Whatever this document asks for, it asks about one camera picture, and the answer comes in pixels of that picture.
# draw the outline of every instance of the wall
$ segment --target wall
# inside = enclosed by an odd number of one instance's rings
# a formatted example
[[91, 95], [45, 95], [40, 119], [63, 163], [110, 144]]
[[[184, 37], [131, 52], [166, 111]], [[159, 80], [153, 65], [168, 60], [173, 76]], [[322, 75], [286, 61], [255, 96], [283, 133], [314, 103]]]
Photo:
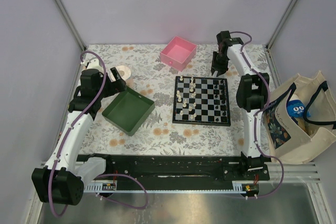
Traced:
[[[312, 76], [322, 70], [336, 94], [336, 1], [299, 0], [271, 48], [281, 81], [297, 72]], [[336, 144], [316, 159], [332, 210], [336, 209]]]
[[221, 30], [265, 44], [290, 0], [62, 0], [86, 44], [216, 43]]
[[53, 0], [0, 0], [0, 222], [20, 223], [51, 154], [79, 47]]

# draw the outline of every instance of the floral tablecloth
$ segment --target floral tablecloth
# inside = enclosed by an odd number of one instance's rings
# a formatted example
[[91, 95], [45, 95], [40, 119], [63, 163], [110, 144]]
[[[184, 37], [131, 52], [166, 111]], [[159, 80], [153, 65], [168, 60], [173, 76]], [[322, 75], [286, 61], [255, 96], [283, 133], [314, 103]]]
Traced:
[[[173, 124], [175, 76], [181, 72], [161, 63], [160, 51], [165, 45], [90, 45], [104, 60], [107, 69], [126, 65], [132, 71], [128, 86], [155, 101], [155, 109], [133, 136], [127, 136], [107, 122], [101, 112], [115, 98], [102, 100], [97, 114], [82, 144], [80, 153], [127, 155], [240, 155], [244, 144], [244, 125], [236, 92], [240, 77], [230, 63], [224, 75], [228, 82], [231, 126], [202, 126]], [[198, 45], [196, 56], [183, 70], [184, 76], [211, 77], [211, 60], [217, 45]], [[248, 45], [246, 51], [252, 62], [270, 73], [262, 45]], [[270, 88], [274, 89], [273, 80]], [[265, 127], [261, 127], [261, 148], [268, 153]]]

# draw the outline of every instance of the pink box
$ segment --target pink box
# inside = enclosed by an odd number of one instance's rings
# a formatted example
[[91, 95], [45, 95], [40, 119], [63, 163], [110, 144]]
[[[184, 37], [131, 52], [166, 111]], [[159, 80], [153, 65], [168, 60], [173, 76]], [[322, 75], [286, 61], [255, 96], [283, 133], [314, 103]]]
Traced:
[[182, 71], [196, 54], [197, 46], [175, 36], [160, 53], [163, 63]]

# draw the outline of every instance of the green box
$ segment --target green box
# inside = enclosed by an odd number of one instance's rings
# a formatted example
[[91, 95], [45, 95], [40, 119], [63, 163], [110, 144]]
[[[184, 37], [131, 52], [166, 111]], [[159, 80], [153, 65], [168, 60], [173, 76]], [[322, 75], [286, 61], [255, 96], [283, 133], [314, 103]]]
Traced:
[[133, 136], [154, 108], [154, 101], [126, 87], [126, 90], [117, 95], [102, 115], [128, 136]]

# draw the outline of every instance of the gray floor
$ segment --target gray floor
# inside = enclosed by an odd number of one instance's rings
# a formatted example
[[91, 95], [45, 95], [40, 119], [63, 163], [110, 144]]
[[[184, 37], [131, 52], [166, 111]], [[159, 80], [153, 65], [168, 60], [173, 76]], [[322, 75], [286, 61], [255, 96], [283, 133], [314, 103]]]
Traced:
[[[270, 185], [261, 185], [261, 193]], [[115, 194], [112, 196], [140, 206], [143, 194]], [[133, 210], [111, 202], [84, 195], [77, 206], [69, 206], [65, 215], [56, 219], [49, 205], [44, 204], [39, 224], [47, 223], [318, 223], [308, 189], [304, 184], [283, 184], [274, 195], [258, 200], [233, 199], [219, 194], [150, 194], [146, 210]]]

